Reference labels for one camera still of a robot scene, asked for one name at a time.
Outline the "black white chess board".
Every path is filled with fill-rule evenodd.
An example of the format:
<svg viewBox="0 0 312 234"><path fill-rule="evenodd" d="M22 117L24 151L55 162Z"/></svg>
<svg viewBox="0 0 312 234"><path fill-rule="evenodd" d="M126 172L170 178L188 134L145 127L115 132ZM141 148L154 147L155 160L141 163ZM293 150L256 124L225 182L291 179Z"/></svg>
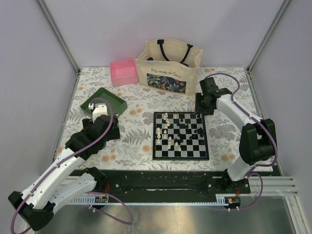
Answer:
<svg viewBox="0 0 312 234"><path fill-rule="evenodd" d="M198 118L195 112L168 112L166 118L165 113L154 112L153 160L209 160L204 116ZM167 122L170 123L169 128L165 128ZM200 127L204 131L203 137L197 134ZM160 144L157 144L157 128L161 130Z"/></svg>

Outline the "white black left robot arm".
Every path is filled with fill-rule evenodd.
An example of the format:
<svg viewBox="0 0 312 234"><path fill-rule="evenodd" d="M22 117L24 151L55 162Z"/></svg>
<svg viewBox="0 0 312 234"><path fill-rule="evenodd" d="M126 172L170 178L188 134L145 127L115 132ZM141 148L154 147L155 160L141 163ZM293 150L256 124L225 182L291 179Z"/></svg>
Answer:
<svg viewBox="0 0 312 234"><path fill-rule="evenodd" d="M95 98L88 108L92 117L83 119L83 129L70 137L48 169L29 187L9 195L8 200L16 210L11 233L15 232L17 216L28 224L29 230L38 231L76 197L88 192L103 193L107 189L107 176L97 167L85 169L74 182L59 187L90 156L104 149L108 141L120 138L118 119L108 101Z"/></svg>

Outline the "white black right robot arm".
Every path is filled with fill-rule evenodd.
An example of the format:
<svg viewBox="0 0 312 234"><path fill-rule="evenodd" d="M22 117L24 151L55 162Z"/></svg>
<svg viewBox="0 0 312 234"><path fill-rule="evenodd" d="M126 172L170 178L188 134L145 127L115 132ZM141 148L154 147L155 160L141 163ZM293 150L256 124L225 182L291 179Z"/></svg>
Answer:
<svg viewBox="0 0 312 234"><path fill-rule="evenodd" d="M271 119L261 119L241 106L231 94L195 95L195 112L203 116L214 110L224 113L240 130L239 157L222 180L223 190L233 193L239 181L247 178L256 167L271 167L277 163L278 150L275 124Z"/></svg>

